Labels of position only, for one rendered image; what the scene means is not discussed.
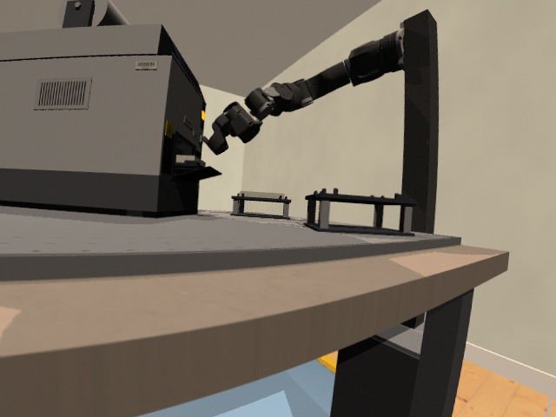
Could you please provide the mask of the beige roll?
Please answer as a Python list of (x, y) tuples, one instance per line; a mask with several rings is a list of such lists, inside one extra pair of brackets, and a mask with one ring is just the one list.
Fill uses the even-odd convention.
[[(63, 27), (63, 19), (68, 1), (63, 0), (58, 11), (58, 22)], [(110, 0), (94, 0), (94, 9), (90, 26), (129, 25), (121, 12)]]

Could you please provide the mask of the beige well plate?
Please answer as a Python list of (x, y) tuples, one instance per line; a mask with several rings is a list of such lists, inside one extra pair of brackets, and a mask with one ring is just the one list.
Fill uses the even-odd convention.
[(206, 166), (206, 163), (199, 159), (196, 156), (179, 156), (179, 155), (175, 155), (175, 162), (184, 162), (185, 160), (190, 160), (190, 161), (198, 161), (200, 163), (200, 165), (202, 165), (203, 167)]

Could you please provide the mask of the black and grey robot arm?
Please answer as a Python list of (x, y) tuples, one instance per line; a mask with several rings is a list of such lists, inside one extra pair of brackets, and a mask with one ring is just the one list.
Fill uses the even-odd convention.
[(404, 66), (403, 21), (399, 30), (351, 50), (344, 62), (337, 63), (307, 80), (302, 78), (293, 83), (272, 83), (271, 87), (264, 90), (254, 89), (244, 101), (250, 109), (249, 113), (257, 119), (269, 106), (274, 108), (270, 115), (279, 116), (283, 111), (291, 112), (307, 107), (313, 103), (312, 101), (347, 85), (350, 80), (357, 86), (371, 82), (385, 73), (405, 71)]

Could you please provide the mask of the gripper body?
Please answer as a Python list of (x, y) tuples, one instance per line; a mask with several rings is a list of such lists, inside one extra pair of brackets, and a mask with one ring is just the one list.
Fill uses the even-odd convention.
[[(232, 108), (232, 106), (234, 107)], [(250, 142), (259, 133), (260, 127), (263, 124), (262, 120), (274, 111), (274, 108), (269, 106), (255, 121), (238, 102), (229, 104), (222, 113), (228, 109), (230, 109), (226, 115), (229, 119), (228, 126), (230, 127), (228, 132), (232, 137), (238, 136), (243, 143)]]

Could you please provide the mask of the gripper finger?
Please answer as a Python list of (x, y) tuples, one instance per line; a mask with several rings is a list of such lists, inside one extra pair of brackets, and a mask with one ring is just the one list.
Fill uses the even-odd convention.
[(225, 144), (220, 148), (219, 153), (217, 153), (217, 156), (220, 155), (221, 153), (223, 153), (224, 151), (226, 151), (228, 149), (228, 143), (226, 141), (226, 136), (229, 136), (229, 129), (230, 127), (227, 127), (225, 130), (222, 131), (222, 136), (224, 138)]
[(214, 134), (209, 139), (206, 136), (202, 138), (202, 140), (214, 152), (215, 155), (219, 153), (220, 148), (225, 144), (224, 138), (222, 136), (222, 131), (228, 127), (229, 119), (226, 117), (226, 115), (229, 110), (230, 109), (219, 115), (212, 123)]

